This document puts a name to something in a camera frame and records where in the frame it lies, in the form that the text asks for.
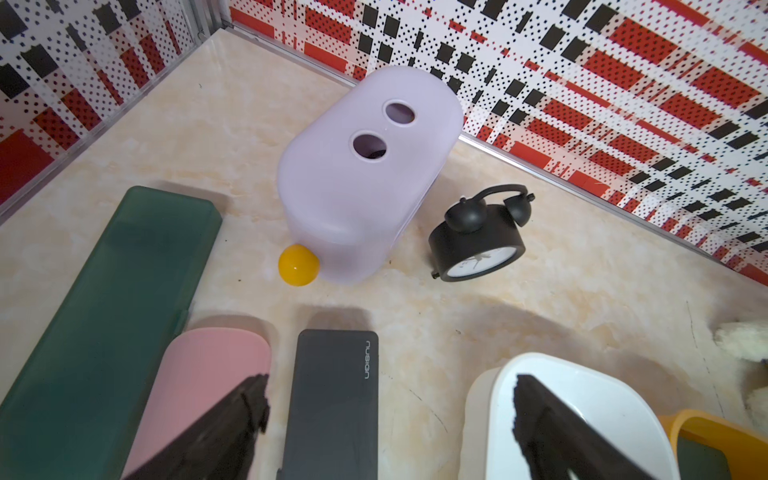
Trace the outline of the pink pencil case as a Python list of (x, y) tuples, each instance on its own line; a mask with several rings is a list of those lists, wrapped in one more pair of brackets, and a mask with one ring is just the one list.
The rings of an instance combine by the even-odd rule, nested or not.
[(270, 345), (251, 331), (205, 327), (179, 335), (162, 357), (123, 475), (148, 462), (243, 380), (270, 367)]

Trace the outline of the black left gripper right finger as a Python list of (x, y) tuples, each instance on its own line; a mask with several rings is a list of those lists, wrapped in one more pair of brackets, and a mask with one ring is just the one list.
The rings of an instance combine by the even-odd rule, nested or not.
[(533, 479), (649, 479), (543, 383), (519, 375), (513, 436)]

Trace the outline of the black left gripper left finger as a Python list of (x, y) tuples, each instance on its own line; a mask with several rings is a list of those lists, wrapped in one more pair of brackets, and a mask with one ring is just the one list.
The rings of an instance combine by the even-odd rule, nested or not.
[(130, 479), (245, 479), (270, 415), (269, 376), (243, 380)]

